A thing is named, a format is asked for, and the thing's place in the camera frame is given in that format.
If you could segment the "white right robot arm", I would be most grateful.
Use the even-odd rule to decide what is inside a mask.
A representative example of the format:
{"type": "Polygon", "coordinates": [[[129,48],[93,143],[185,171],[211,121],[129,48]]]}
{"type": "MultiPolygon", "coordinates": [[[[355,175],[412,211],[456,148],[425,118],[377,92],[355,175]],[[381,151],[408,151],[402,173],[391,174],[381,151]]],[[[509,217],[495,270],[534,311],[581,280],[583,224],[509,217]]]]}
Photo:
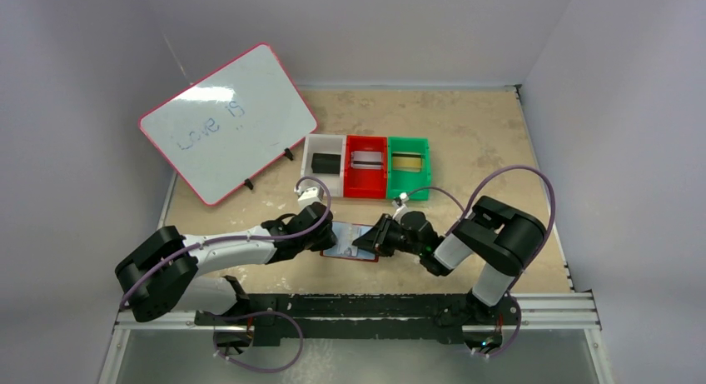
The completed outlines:
{"type": "Polygon", "coordinates": [[[451,274],[467,257],[480,257],[485,265],[467,295],[474,307],[495,307],[546,239],[547,229],[536,217],[492,197],[481,197],[445,236],[423,212],[398,204],[393,215],[382,215],[352,245],[379,257],[396,251],[416,255],[438,277],[451,274]]]}

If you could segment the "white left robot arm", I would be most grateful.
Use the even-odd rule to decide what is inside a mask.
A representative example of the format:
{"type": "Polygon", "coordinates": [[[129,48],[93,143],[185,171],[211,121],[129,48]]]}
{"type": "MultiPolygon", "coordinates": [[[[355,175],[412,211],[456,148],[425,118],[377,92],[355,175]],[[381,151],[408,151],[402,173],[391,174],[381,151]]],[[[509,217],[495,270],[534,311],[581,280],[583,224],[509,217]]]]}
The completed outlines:
{"type": "Polygon", "coordinates": [[[243,232],[193,236],[161,227],[117,264],[123,290],[119,307],[132,311],[138,322],[150,322],[172,311],[194,280],[207,273],[289,261],[305,250],[333,247],[332,223],[330,208],[313,202],[297,214],[243,232]]]}

